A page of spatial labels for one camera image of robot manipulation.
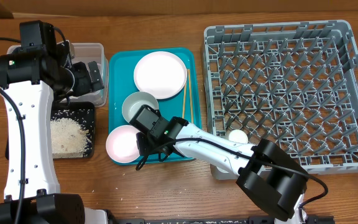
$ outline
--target white round object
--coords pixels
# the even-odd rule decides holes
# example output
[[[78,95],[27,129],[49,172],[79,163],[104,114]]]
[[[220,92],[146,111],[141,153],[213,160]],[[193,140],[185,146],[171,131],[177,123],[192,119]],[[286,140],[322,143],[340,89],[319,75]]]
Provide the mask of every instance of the white round object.
[[[180,58],[169,52],[152,52],[136,64],[134,81],[139,91],[162,100],[175,96],[186,85],[187,69]]]
[[[120,163],[136,160],[140,154],[137,148],[138,129],[131,125],[116,127],[107,137],[106,150],[111,159]]]
[[[130,122],[142,105],[149,105],[158,109],[158,101],[153,95],[146,92],[135,92],[129,95],[122,103],[122,116],[126,122]]]
[[[228,135],[224,137],[229,141],[234,141],[238,143],[247,144],[248,143],[248,136],[245,132],[241,130],[233,130]]]

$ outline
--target table surface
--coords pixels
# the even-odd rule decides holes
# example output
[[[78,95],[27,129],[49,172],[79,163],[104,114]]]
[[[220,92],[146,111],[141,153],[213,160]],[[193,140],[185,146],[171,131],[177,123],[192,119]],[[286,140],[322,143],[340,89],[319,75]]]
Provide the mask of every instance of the table surface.
[[[108,59],[125,50],[186,47],[196,60],[203,128],[206,104],[201,74],[201,44],[208,26],[345,19],[358,46],[358,12],[294,12],[212,14],[199,16],[79,17],[46,19],[72,42],[99,42]],[[0,37],[19,38],[19,23],[0,20]],[[0,55],[12,45],[0,42]],[[91,159],[55,161],[62,192],[80,194],[84,205],[110,209],[118,218],[230,218],[264,215],[234,183],[215,180],[203,161],[134,166],[115,165],[106,154],[108,105],[97,109],[95,153]],[[7,119],[0,97],[0,203],[6,184],[8,161],[4,157]],[[317,215],[334,215],[337,223],[358,223],[358,174],[324,175],[327,197],[306,206]],[[308,182],[306,198],[319,194],[320,185]]]

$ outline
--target clear plastic container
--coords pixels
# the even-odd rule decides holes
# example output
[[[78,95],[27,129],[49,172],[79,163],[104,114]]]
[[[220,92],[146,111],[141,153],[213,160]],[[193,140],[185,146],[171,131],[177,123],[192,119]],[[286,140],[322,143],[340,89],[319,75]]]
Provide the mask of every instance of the clear plastic container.
[[[72,102],[84,102],[88,101],[93,103],[95,106],[104,106],[107,100],[107,92],[109,85],[109,67],[106,56],[104,55],[104,47],[99,43],[73,43],[75,58],[72,60],[73,63],[84,62],[86,68],[88,68],[88,62],[95,61],[98,64],[101,77],[103,79],[103,90],[98,90],[94,93],[88,93],[80,97],[70,97]],[[10,54],[16,47],[20,45],[11,46],[7,53]]]

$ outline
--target pink bowl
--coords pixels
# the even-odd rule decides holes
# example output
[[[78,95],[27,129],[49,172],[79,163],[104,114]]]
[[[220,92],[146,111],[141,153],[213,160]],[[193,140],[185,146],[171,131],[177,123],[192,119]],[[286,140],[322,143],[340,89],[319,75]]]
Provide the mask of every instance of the pink bowl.
[[[120,163],[136,160],[140,156],[136,142],[138,132],[139,130],[131,125],[115,128],[106,140],[106,150],[109,157]]]

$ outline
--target white plastic part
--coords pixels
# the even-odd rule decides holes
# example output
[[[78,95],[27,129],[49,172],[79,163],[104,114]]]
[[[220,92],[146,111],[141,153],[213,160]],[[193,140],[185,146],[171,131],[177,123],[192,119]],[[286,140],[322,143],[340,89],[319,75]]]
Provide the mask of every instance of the white plastic part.
[[[50,112],[53,91],[45,84],[31,85],[31,81],[13,83],[5,92],[12,98],[22,116],[25,136],[25,185],[24,197],[34,197],[38,189],[47,194],[60,193],[52,159],[50,138]],[[12,106],[5,100],[9,131],[9,170],[4,198],[11,195],[19,199],[21,178],[21,139],[19,124]]]
[[[135,92],[122,103],[122,116],[125,121],[129,123],[142,105],[148,105],[155,110],[158,109],[158,101],[153,95],[143,91]]]
[[[109,88],[109,63],[104,55],[104,47],[99,43],[72,43],[75,51],[75,58],[72,60],[73,63],[84,62],[86,68],[88,68],[88,62],[95,61],[98,64],[101,78],[103,80],[104,89],[98,90],[94,93],[88,93],[79,97],[70,97],[71,102],[84,102],[89,101],[95,106],[104,106],[107,100],[107,93]],[[7,54],[13,52],[13,50],[20,45],[11,46]]]
[[[243,144],[248,143],[247,134],[238,129],[232,130],[229,134],[225,135],[223,138],[233,142],[238,142]],[[211,169],[212,176],[217,180],[231,180],[237,178],[237,176],[232,174],[231,172],[227,172],[226,170],[223,170],[212,164],[209,166],[209,168]]]
[[[111,131],[106,140],[109,157],[120,163],[136,160],[140,156],[136,141],[138,132],[139,130],[131,125],[122,125]]]
[[[203,138],[215,142],[221,146],[224,146],[232,151],[240,152],[246,156],[252,156],[253,151],[251,147],[253,144],[243,144],[238,142],[232,142],[224,138],[214,136],[207,133],[200,128],[197,128],[194,124],[190,123],[184,126],[179,132],[177,139],[182,138]],[[178,142],[174,145],[178,152],[186,157],[193,157],[206,161],[228,173],[239,176],[238,171],[241,167],[245,167],[248,164],[248,159],[237,157],[229,152],[226,152],[216,146],[212,146],[205,142],[185,141]]]
[[[85,224],[107,224],[107,213],[103,210],[93,210],[84,208],[85,211]]]
[[[139,91],[150,93],[158,100],[167,99],[185,86],[187,69],[182,60],[170,52],[152,52],[137,62],[134,81]]]
[[[304,222],[302,222],[299,217],[299,205],[300,205],[300,203],[302,203],[304,196],[305,196],[304,194],[300,195],[298,201],[296,201],[296,204],[293,208],[294,214],[291,219],[288,219],[285,222],[275,219],[274,224],[304,224]],[[308,217],[304,210],[302,211],[302,216],[303,216],[302,217],[303,221],[305,221],[306,218]]]

